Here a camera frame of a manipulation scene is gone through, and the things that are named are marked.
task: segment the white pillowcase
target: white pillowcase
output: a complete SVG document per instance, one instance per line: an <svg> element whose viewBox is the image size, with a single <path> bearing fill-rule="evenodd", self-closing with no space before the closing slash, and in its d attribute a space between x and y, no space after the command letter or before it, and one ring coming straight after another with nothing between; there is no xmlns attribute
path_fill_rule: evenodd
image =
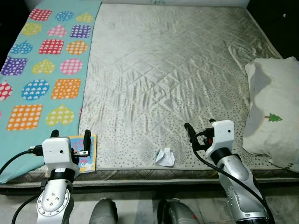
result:
<svg viewBox="0 0 299 224"><path fill-rule="evenodd" d="M299 172L299 62L255 59L245 69L251 102L243 148Z"/></svg>

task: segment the dark background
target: dark background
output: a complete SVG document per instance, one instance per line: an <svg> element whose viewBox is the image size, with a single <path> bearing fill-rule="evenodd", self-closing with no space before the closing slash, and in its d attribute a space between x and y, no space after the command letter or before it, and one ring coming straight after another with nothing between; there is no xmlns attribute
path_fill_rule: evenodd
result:
<svg viewBox="0 0 299 224"><path fill-rule="evenodd" d="M0 68L29 16L22 0L1 0L0 3Z"/></svg>
<svg viewBox="0 0 299 224"><path fill-rule="evenodd" d="M299 60L299 0L250 0L247 9L283 58ZM0 68L28 16L23 0L1 1Z"/></svg>

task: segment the colorful heart pattern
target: colorful heart pattern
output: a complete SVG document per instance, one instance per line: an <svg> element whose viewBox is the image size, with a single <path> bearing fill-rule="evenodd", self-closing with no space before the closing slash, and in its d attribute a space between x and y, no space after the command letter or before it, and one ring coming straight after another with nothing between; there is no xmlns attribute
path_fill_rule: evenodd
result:
<svg viewBox="0 0 299 224"><path fill-rule="evenodd" d="M11 112L7 130L25 130L33 129L38 126L39 119L41 118L43 105L17 105Z"/></svg>
<svg viewBox="0 0 299 224"><path fill-rule="evenodd" d="M18 76L20 75L27 63L26 58L12 58L7 56L0 73L4 76Z"/></svg>
<svg viewBox="0 0 299 224"><path fill-rule="evenodd" d="M61 22L66 22L68 21L72 16L74 15L74 13L70 12L70 11L63 11L60 12L56 15L56 20L57 21L61 21Z"/></svg>
<svg viewBox="0 0 299 224"><path fill-rule="evenodd" d="M64 46L63 40L44 40L39 48L39 54L59 55Z"/></svg>
<svg viewBox="0 0 299 224"><path fill-rule="evenodd" d="M24 41L23 43L14 44L10 49L10 52L13 54L28 54L30 51L32 51L32 49L33 46L27 41Z"/></svg>
<svg viewBox="0 0 299 224"><path fill-rule="evenodd" d="M90 35L91 26L88 25L75 25L71 29L70 37L88 38Z"/></svg>
<svg viewBox="0 0 299 224"><path fill-rule="evenodd" d="M69 125L73 120L73 111L71 111L65 105L62 104L47 115L46 124L48 126L54 126L58 123L62 125Z"/></svg>
<svg viewBox="0 0 299 224"><path fill-rule="evenodd" d="M73 75L83 67L83 62L77 58L67 59L60 64L60 71L66 75Z"/></svg>
<svg viewBox="0 0 299 224"><path fill-rule="evenodd" d="M43 79L36 79L24 86L21 96L25 100L36 100L44 96L49 90L49 83Z"/></svg>
<svg viewBox="0 0 299 224"><path fill-rule="evenodd" d="M51 28L48 30L47 34L48 36L58 36L63 37L66 35L66 29L62 25L58 25L54 28Z"/></svg>
<svg viewBox="0 0 299 224"><path fill-rule="evenodd" d="M87 50L87 43L84 41L75 41L67 45L66 51L71 55L81 55Z"/></svg>
<svg viewBox="0 0 299 224"><path fill-rule="evenodd" d="M13 88L7 83L7 81L4 81L0 84L0 101L6 100L11 93L13 92Z"/></svg>
<svg viewBox="0 0 299 224"><path fill-rule="evenodd" d="M51 74L55 69L55 64L53 64L49 59L45 59L32 67L31 72L34 74Z"/></svg>
<svg viewBox="0 0 299 224"><path fill-rule="evenodd" d="M42 30L42 25L41 24L27 22L24 25L21 33L26 35L26 36L32 36L32 35L38 34L41 30Z"/></svg>
<svg viewBox="0 0 299 224"><path fill-rule="evenodd" d="M51 13L52 10L42 10L35 8L31 11L29 18L36 21L46 21Z"/></svg>
<svg viewBox="0 0 299 224"><path fill-rule="evenodd" d="M84 14L78 15L76 17L76 21L78 21L78 22L92 22L93 21L93 16L90 15L89 13L84 13Z"/></svg>

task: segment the quilted mattress cover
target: quilted mattress cover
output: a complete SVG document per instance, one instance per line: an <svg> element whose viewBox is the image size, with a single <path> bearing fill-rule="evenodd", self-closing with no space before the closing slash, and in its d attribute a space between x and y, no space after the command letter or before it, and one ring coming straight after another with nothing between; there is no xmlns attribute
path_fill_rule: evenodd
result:
<svg viewBox="0 0 299 224"><path fill-rule="evenodd" d="M93 32L79 125L98 135L96 172L74 186L196 183L217 180L192 154L184 123L235 122L233 153L256 178L289 181L297 174L242 148L249 113L245 65L279 58L248 12L233 7L102 4ZM154 164L170 147L172 168ZM36 187L41 167L1 187Z"/></svg>

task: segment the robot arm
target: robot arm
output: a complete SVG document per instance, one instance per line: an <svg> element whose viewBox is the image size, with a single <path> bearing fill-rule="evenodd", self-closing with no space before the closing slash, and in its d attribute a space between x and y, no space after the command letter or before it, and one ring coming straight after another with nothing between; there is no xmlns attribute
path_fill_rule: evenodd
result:
<svg viewBox="0 0 299 224"><path fill-rule="evenodd" d="M79 175L79 157L90 155L91 132L85 131L84 151L75 153L68 137L58 137L53 131L41 147L50 178L36 204L37 224L68 224L74 200L72 183Z"/></svg>
<svg viewBox="0 0 299 224"><path fill-rule="evenodd" d="M234 123L231 120L210 120L210 122L213 122L213 128L207 128L197 135L190 124L185 124L194 153L205 150L207 158L213 161L218 169L224 171L218 172L219 181L227 194L229 207L238 224L270 224L270 216L264 205L247 189L228 175L224 175L233 176L262 198L261 192L255 186L251 170L242 163L238 155L231 153L235 133ZM199 144L198 136L206 137L203 140L204 145Z"/></svg>

